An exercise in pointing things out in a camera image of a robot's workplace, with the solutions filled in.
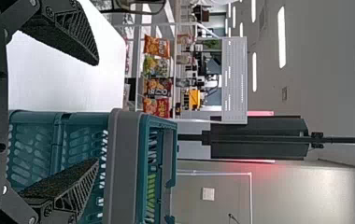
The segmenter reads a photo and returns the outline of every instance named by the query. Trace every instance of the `fluorescent light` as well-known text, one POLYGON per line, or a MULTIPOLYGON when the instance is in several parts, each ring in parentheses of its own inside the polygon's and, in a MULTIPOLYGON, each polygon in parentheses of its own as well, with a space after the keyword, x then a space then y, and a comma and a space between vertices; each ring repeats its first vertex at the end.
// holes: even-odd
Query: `fluorescent light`
POLYGON ((257 91, 257 54, 256 52, 252 55, 252 81, 253 81, 253 92, 257 91))
POLYGON ((231 3, 228 4, 228 18, 231 18, 231 3))
POLYGON ((239 36, 244 37, 244 23, 239 24, 239 36))
POLYGON ((256 21, 256 0, 251 0, 251 14, 252 14, 252 22, 256 21))
POLYGON ((224 26, 226 28, 226 34, 228 35, 228 19, 226 19, 224 26))
POLYGON ((286 65, 286 26, 285 26, 285 7, 277 13, 277 32, 279 42, 279 67, 286 65))
POLYGON ((235 7, 233 7, 233 28, 235 28, 235 7))

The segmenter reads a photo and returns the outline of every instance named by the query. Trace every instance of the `snack shelf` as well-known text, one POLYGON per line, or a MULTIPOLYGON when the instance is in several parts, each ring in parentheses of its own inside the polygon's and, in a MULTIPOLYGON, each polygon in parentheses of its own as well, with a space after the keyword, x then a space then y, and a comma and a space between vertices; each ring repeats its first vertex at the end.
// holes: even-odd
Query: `snack shelf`
POLYGON ((145 35, 166 39, 169 41, 170 46, 170 58, 169 60, 169 71, 168 78, 172 79, 172 90, 170 97, 170 108, 172 109, 171 118, 176 117, 176 104, 180 102, 180 88, 177 87, 177 78, 185 77, 184 66, 186 64, 177 64, 178 55, 182 54, 182 46, 178 44, 178 35, 189 35, 192 37, 192 48, 194 47, 195 40, 203 39, 198 36, 198 30, 207 31, 208 34, 212 35, 215 39, 220 39, 212 31, 207 29, 203 24, 195 21, 187 22, 164 22, 164 23, 134 23, 134 24, 123 24, 115 25, 116 29, 120 31, 121 34, 126 34, 125 39, 129 48, 129 69, 127 69, 126 77, 134 79, 135 86, 135 102, 132 110, 143 111, 143 101, 146 97, 144 94, 144 89, 146 85, 146 80, 149 77, 144 76, 143 63, 145 61, 145 35), (167 36, 162 36, 162 29, 168 29, 167 36))

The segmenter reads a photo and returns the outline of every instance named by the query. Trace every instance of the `snack bag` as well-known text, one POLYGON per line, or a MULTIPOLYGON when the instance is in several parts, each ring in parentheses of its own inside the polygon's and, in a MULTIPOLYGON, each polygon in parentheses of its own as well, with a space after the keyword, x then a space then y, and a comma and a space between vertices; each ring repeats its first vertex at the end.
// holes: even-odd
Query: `snack bag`
POLYGON ((177 43, 181 45, 190 45, 192 43, 191 35, 177 35, 177 43))
POLYGON ((145 98, 144 112, 160 118, 169 119, 169 98, 150 99, 145 98))
POLYGON ((169 40, 145 35, 144 52, 169 59, 171 57, 169 40))
POLYGON ((168 77, 169 61, 166 59, 154 59, 146 56, 143 71, 147 78, 150 77, 168 77))
POLYGON ((149 98, 156 96, 171 96, 172 79, 171 78, 154 78, 148 79, 146 85, 146 94, 149 98))

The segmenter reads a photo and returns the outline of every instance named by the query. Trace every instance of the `chip bag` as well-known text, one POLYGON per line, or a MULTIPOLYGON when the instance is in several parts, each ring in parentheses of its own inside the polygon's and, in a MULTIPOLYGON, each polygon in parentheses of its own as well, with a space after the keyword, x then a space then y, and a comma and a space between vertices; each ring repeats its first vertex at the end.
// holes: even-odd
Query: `chip bag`
POLYGON ((145 35, 144 52, 169 59, 171 57, 169 40, 145 35))
POLYGON ((154 59, 146 56, 143 63, 143 71, 147 78, 169 77, 169 61, 167 59, 154 59))

